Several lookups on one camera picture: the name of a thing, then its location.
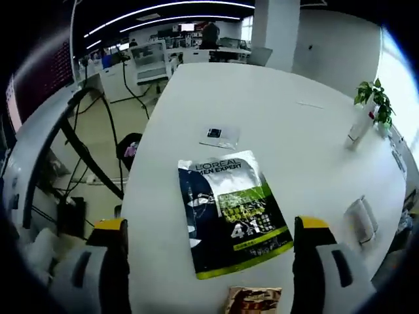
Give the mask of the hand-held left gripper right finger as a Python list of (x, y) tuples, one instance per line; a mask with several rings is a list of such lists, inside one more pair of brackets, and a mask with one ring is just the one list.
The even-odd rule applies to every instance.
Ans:
[(293, 313), (354, 313), (376, 289), (361, 259), (329, 225), (295, 217)]

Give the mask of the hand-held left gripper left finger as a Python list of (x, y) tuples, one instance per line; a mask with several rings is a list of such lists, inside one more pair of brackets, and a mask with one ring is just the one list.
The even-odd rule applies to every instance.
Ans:
[(101, 220), (54, 270), (50, 293), (66, 313), (131, 313), (128, 222)]

